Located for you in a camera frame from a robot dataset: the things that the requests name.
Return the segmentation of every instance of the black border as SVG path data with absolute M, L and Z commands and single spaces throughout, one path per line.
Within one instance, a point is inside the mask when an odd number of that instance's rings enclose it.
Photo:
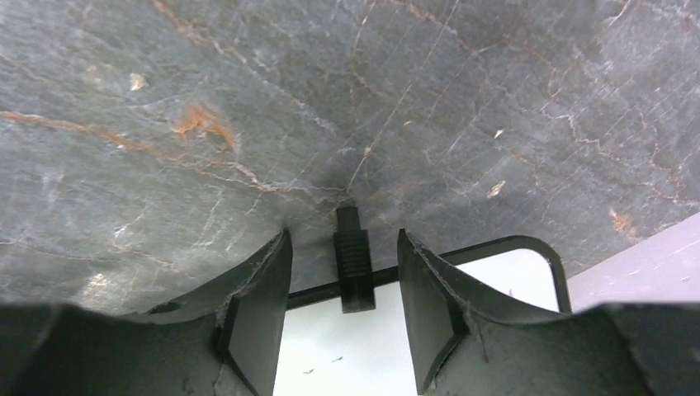
M 443 253 L 440 257 L 446 262 L 456 266 L 518 249 L 529 249 L 538 252 L 549 262 L 552 277 L 554 278 L 554 287 L 556 289 L 556 299 L 559 304 L 559 310 L 563 314 L 570 314 L 571 301 L 569 298 L 569 288 L 566 286 L 564 266 L 561 265 L 561 259 L 554 249 L 540 239 L 523 235 L 513 235 L 511 237 L 495 239 L 486 243 Z M 374 280 L 375 287 L 398 282 L 399 268 L 393 266 L 384 270 L 374 271 L 372 272 L 372 279 Z M 316 304 L 338 297 L 340 297 L 340 284 L 337 281 L 310 289 L 295 291 L 289 294 L 287 310 L 301 308 L 306 305 Z

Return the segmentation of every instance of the gray marble countertop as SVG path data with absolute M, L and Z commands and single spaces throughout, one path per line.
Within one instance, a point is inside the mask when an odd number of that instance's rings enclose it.
M 700 2 L 0 1 L 0 300 L 146 309 L 282 227 L 292 290 L 543 239 L 567 275 L 698 212 Z

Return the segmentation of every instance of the marble surface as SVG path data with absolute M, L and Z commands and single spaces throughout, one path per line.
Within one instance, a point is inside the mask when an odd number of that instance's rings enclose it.
M 281 227 L 336 279 L 543 239 L 573 276 L 698 212 L 700 2 L 0 1 L 0 300 L 123 313 Z

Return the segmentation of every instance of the black connector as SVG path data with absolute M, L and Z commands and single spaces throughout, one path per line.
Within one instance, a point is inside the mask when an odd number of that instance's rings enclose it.
M 375 309 L 374 280 L 367 231 L 360 229 L 360 215 L 357 207 L 338 209 L 336 215 L 338 232 L 333 235 L 333 243 L 343 313 Z

